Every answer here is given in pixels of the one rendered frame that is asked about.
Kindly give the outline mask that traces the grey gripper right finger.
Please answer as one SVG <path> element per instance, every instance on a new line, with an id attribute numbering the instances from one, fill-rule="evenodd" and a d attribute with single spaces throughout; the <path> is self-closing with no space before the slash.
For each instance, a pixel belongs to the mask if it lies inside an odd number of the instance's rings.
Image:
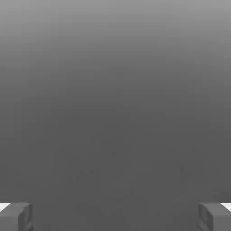
<path id="1" fill-rule="evenodd" d="M 201 231 L 231 231 L 231 203 L 200 203 L 198 213 Z"/>

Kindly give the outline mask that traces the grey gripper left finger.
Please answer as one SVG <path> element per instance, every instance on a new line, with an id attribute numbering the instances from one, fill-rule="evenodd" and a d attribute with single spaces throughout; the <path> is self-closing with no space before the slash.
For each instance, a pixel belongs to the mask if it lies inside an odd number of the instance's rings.
<path id="1" fill-rule="evenodd" d="M 34 231 L 33 204 L 0 203 L 0 231 Z"/>

